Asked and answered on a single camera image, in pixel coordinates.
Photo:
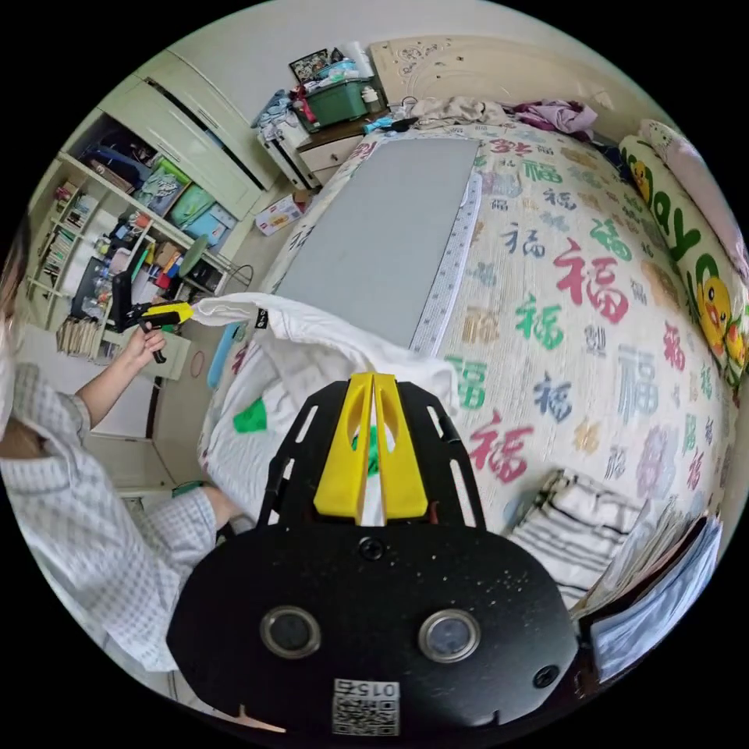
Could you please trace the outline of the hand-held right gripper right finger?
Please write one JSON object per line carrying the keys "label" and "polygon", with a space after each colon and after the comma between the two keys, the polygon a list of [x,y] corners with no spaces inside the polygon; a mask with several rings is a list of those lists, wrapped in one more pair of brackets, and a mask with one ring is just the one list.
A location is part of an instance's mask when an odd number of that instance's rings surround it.
{"label": "hand-held right gripper right finger", "polygon": [[373,374],[373,395],[383,519],[420,519],[428,499],[395,377]]}

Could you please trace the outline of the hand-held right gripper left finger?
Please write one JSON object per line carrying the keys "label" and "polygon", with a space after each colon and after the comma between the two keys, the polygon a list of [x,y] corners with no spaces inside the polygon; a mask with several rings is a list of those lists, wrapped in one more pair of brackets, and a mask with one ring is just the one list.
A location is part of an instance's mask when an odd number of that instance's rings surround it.
{"label": "hand-held right gripper left finger", "polygon": [[354,374],[346,391],[314,496],[320,516],[361,521],[367,484],[373,374]]}

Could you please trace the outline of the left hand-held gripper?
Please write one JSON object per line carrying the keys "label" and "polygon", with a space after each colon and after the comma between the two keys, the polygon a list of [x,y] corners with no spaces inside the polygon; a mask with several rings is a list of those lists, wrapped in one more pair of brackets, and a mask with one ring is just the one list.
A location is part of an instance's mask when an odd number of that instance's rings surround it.
{"label": "left hand-held gripper", "polygon": [[193,316],[191,305],[185,301],[133,305],[124,317],[124,330],[138,327],[144,335],[167,326],[180,325]]}

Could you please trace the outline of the person's left hand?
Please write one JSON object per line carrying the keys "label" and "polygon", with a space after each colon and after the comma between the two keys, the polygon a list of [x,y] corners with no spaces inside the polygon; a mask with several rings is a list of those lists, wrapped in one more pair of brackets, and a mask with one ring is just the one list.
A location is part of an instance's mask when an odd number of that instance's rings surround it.
{"label": "person's left hand", "polygon": [[165,337],[160,329],[136,328],[124,346],[119,360],[130,374],[140,373],[152,360],[162,359]]}

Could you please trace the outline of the person's right hand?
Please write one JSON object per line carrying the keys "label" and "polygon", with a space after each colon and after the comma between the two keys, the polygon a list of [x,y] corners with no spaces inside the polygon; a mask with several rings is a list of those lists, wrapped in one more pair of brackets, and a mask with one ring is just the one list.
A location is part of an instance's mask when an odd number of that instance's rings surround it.
{"label": "person's right hand", "polygon": [[255,528],[255,521],[219,489],[204,485],[202,490],[213,509],[218,534],[226,537],[236,536]]}

